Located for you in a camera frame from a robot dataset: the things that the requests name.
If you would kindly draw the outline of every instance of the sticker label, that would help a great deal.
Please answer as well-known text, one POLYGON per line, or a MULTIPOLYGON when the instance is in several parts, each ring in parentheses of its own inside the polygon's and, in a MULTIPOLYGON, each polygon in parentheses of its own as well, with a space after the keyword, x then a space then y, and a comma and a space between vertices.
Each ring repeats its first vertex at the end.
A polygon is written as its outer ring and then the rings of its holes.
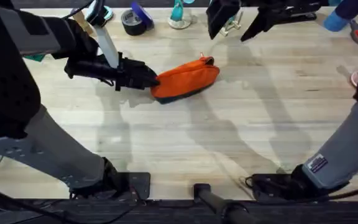
POLYGON ((318 154, 311 162, 308 163, 308 168, 310 169, 310 171, 312 171, 312 173, 315 174, 326 164, 328 164, 326 158, 324 158, 323 155, 318 154))

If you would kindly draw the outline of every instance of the tape roll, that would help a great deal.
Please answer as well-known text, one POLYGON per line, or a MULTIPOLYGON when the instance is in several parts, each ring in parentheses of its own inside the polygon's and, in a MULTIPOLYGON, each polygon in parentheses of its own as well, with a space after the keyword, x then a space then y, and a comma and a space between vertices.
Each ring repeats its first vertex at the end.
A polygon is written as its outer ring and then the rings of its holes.
POLYGON ((125 31, 129 35, 141 35, 147 30, 146 24, 132 9, 122 13, 121 21, 125 31))
POLYGON ((136 2, 132 2, 131 8, 136 13, 136 15, 139 16, 140 19, 142 19, 142 21, 146 24, 147 30, 152 29, 154 27, 152 17, 144 10, 142 6, 140 6, 136 2))

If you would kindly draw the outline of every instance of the wooden table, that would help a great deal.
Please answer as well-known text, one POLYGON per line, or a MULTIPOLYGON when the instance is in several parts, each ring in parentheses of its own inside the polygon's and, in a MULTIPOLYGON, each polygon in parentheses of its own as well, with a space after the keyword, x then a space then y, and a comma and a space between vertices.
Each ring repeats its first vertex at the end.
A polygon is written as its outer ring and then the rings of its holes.
MULTIPOLYGON (((148 90, 115 92, 90 78, 71 80, 63 71, 66 60, 47 56, 42 63, 26 63, 57 123, 117 169, 150 172, 150 198, 191 198, 191 186, 206 182, 224 198, 250 199, 240 177, 291 172, 349 114, 354 90, 347 78, 358 68, 358 45, 348 27, 340 32, 321 27, 332 8, 320 10, 317 21, 275 26, 241 43, 257 14, 254 8, 243 10, 240 31, 210 40, 205 9, 190 9, 197 22, 185 30, 168 26, 171 9, 147 9, 155 29, 137 37, 125 33, 123 9, 114 9, 118 16, 106 27, 117 49, 157 73, 197 59, 200 52, 216 59, 221 73, 211 88, 168 105, 154 101, 148 90)), ((343 192, 356 188, 358 175, 343 192)), ((0 191, 21 198, 68 197, 60 181, 6 158, 0 191)))

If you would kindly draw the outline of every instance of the blue tape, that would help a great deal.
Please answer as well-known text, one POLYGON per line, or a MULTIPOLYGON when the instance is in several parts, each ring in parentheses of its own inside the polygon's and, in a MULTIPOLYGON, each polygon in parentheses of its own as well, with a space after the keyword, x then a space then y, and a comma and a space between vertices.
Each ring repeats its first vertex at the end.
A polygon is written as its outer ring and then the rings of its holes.
POLYGON ((343 19, 340 16, 336 14, 335 11, 331 13, 323 22, 324 27, 327 30, 338 32, 343 29, 347 24, 349 23, 349 20, 343 19))
POLYGON ((154 27, 153 20, 149 13, 147 13, 142 6, 140 6, 137 2, 132 2, 131 4, 132 10, 136 13, 136 15, 142 19, 142 22, 146 24, 146 28, 152 29, 154 27))

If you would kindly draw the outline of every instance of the orange pouch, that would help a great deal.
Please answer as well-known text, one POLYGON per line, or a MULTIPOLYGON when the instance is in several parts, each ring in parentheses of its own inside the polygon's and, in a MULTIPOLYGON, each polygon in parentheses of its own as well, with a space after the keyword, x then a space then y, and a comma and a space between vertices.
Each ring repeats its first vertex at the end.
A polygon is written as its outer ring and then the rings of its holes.
POLYGON ((218 74, 219 68, 214 66, 214 58, 201 57, 161 73, 157 77, 160 84, 153 86, 151 92, 161 104, 170 103, 210 87, 218 74))

